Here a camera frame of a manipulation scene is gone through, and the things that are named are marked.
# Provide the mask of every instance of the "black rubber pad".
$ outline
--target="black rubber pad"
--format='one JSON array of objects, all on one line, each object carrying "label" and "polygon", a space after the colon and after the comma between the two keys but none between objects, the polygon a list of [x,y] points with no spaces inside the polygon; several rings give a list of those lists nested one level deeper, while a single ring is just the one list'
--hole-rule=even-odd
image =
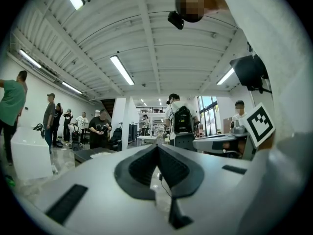
[{"label": "black rubber pad", "polygon": [[238,173],[238,174],[242,174],[242,175],[244,175],[246,173],[246,169],[235,167],[235,166],[231,166],[231,165],[224,165],[222,167],[222,169],[229,170],[229,171],[232,171],[232,172],[235,172],[235,173]]},{"label": "black rubber pad", "polygon": [[85,195],[87,187],[74,185],[47,212],[46,215],[63,224],[70,213]]}]

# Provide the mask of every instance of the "white ceiling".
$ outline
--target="white ceiling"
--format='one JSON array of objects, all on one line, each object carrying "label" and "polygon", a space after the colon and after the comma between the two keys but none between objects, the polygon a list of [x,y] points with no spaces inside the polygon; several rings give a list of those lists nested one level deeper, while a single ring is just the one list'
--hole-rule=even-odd
[{"label": "white ceiling", "polygon": [[[216,85],[229,61],[246,53],[246,39],[230,13],[177,30],[167,21],[174,0],[85,1],[77,11],[69,0],[30,1],[12,30],[9,51],[16,55],[23,48],[89,99],[228,95],[239,83],[233,74]],[[115,54],[135,85],[111,63]]]}]

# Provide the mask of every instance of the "white table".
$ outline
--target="white table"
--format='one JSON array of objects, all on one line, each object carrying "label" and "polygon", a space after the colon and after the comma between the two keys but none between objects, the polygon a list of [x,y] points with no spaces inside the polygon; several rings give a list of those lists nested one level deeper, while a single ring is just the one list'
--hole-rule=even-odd
[{"label": "white table", "polygon": [[138,140],[140,140],[140,145],[142,143],[142,140],[145,141],[146,144],[150,144],[150,143],[157,143],[157,137],[151,137],[151,136],[139,136],[137,137]]},{"label": "white table", "polygon": [[11,139],[11,148],[14,168],[20,180],[53,175],[49,146],[40,131],[18,127]]}]

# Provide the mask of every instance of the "staircase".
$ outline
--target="staircase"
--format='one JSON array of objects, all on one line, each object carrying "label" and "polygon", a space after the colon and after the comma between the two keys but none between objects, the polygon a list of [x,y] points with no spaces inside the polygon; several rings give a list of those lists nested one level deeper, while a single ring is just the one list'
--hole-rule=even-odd
[{"label": "staircase", "polygon": [[104,99],[104,100],[101,100],[101,102],[102,102],[104,108],[109,113],[110,117],[112,118],[114,104],[115,104],[115,98],[114,99]]}]

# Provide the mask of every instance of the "bag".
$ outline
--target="bag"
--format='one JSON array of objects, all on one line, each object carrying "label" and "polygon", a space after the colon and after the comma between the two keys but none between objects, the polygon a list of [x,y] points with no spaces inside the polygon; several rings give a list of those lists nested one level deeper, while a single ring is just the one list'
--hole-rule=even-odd
[{"label": "bag", "polygon": [[175,134],[194,132],[194,119],[186,106],[180,107],[174,113],[173,119],[173,130]]}]

